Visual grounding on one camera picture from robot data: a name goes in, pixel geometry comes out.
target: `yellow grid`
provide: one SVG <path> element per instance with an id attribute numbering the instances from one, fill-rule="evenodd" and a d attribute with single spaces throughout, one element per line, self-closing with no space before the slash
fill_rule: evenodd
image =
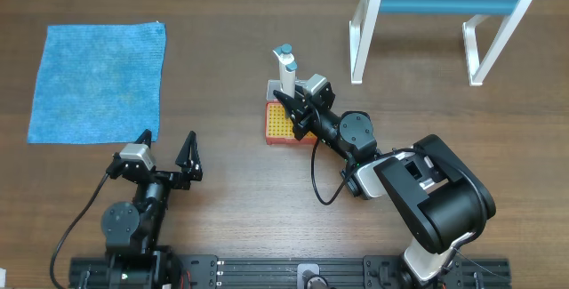
<path id="1" fill-rule="evenodd" d="M 267 108 L 267 137 L 293 138 L 293 122 L 286 118 L 285 107 L 280 103 L 269 103 Z M 316 138 L 309 132 L 305 138 Z"/>

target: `wooden surface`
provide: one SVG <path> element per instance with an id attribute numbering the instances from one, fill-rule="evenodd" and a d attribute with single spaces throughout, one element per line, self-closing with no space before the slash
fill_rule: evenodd
<path id="1" fill-rule="evenodd" d="M 310 146 L 267 146 L 271 49 L 290 43 L 300 78 L 328 77 L 333 110 L 367 111 L 379 147 L 436 133 L 491 191 L 498 212 L 464 252 L 509 257 L 516 288 L 564 288 L 569 269 L 569 0 L 534 0 L 482 87 L 469 87 L 460 16 L 380 16 L 364 85 L 349 83 L 348 21 L 359 0 L 0 0 L 0 268 L 7 284 L 51 286 L 48 264 L 124 144 L 26 143 L 46 28 L 164 22 L 161 127 L 153 153 L 174 169 L 197 132 L 203 182 L 174 192 L 160 242 L 178 253 L 226 257 L 398 254 L 411 235 L 392 202 L 321 206 L 309 182 Z M 477 30 L 482 50 L 499 21 Z M 324 197 L 343 162 L 319 149 Z M 134 184 L 108 181 L 57 263 L 100 256 L 100 216 Z"/>

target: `blue and white rack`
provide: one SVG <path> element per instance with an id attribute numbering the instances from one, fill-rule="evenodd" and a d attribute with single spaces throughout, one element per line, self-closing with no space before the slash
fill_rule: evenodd
<path id="1" fill-rule="evenodd" d="M 378 14 L 474 14 L 462 24 L 469 82 L 482 85 L 488 71 L 516 29 L 532 0 L 360 0 L 349 22 L 349 54 L 352 84 L 361 84 L 365 61 Z M 486 56 L 478 59 L 475 28 L 488 16 L 504 16 Z"/>

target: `blue towel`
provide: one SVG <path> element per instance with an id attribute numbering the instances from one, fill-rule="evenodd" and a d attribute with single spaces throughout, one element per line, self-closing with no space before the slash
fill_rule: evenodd
<path id="1" fill-rule="evenodd" d="M 156 141 L 165 45 L 158 22 L 48 27 L 28 142 Z"/>

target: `white leg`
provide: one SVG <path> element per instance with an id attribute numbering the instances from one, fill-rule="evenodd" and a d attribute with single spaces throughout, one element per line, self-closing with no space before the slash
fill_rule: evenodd
<path id="1" fill-rule="evenodd" d="M 488 53 L 478 65 L 478 49 L 475 27 L 478 23 L 485 19 L 485 16 L 474 16 L 468 22 L 462 24 L 462 33 L 464 35 L 464 47 L 466 49 L 466 61 L 469 69 L 469 81 L 472 86 L 482 85 L 482 82 L 488 75 L 488 71 L 500 55 L 504 45 L 508 42 L 509 37 L 512 35 L 517 27 L 519 21 L 525 14 L 532 0 L 519 0 L 516 8 L 512 14 L 504 18 L 500 25 L 498 34 L 494 38 Z"/>
<path id="2" fill-rule="evenodd" d="M 381 0 L 360 0 L 349 22 L 349 62 L 352 84 L 361 84 Z"/>

